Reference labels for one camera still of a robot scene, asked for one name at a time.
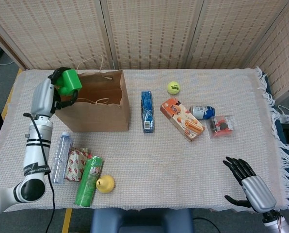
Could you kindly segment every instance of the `tablecloth fringe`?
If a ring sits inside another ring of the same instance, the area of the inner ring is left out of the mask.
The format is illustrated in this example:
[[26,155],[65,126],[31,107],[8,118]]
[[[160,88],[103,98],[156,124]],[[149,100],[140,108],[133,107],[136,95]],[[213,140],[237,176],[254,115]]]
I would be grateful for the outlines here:
[[272,95],[266,92],[267,83],[266,83],[265,77],[267,74],[263,74],[262,70],[259,67],[256,67],[255,70],[261,82],[261,87],[259,87],[258,89],[264,91],[262,95],[264,99],[266,100],[268,106],[270,107],[271,120],[272,120],[272,134],[274,135],[276,139],[276,143],[279,146],[279,156],[281,158],[280,169],[281,169],[281,173],[283,174],[283,181],[284,181],[284,186],[285,186],[285,199],[286,199],[285,201],[286,201],[286,204],[289,205],[289,200],[288,200],[289,198],[289,173],[286,171],[286,168],[289,168],[289,155],[284,151],[284,149],[289,150],[289,145],[284,144],[278,136],[275,122],[280,118],[280,113],[276,109],[274,109],[275,100],[273,99]]

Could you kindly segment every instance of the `blue package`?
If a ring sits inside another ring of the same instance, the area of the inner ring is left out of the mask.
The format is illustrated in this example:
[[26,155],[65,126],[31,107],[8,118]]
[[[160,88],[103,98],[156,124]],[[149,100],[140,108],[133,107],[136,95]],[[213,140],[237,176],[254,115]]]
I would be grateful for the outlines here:
[[154,132],[154,111],[151,91],[141,92],[141,120],[144,133]]

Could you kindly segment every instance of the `red and white package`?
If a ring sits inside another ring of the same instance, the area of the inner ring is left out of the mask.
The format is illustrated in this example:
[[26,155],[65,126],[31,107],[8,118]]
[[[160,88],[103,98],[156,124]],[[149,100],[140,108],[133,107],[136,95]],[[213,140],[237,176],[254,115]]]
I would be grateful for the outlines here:
[[87,155],[88,148],[71,148],[65,172],[65,179],[77,182],[81,180]]

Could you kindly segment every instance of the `blue and white can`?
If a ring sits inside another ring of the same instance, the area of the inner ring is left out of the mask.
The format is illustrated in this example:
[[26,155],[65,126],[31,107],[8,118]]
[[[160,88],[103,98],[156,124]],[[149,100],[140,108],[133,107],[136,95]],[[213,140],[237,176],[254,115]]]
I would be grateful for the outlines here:
[[198,120],[207,120],[214,117],[214,108],[211,106],[191,106],[190,112]]

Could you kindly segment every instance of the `yellow fruit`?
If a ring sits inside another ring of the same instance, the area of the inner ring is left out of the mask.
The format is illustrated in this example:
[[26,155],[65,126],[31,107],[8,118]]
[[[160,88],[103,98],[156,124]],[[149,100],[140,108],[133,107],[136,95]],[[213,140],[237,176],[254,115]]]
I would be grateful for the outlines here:
[[167,92],[171,95],[178,94],[180,91],[179,83],[172,81],[167,85]]
[[111,175],[103,175],[96,182],[96,188],[101,193],[110,193],[114,188],[114,178]]

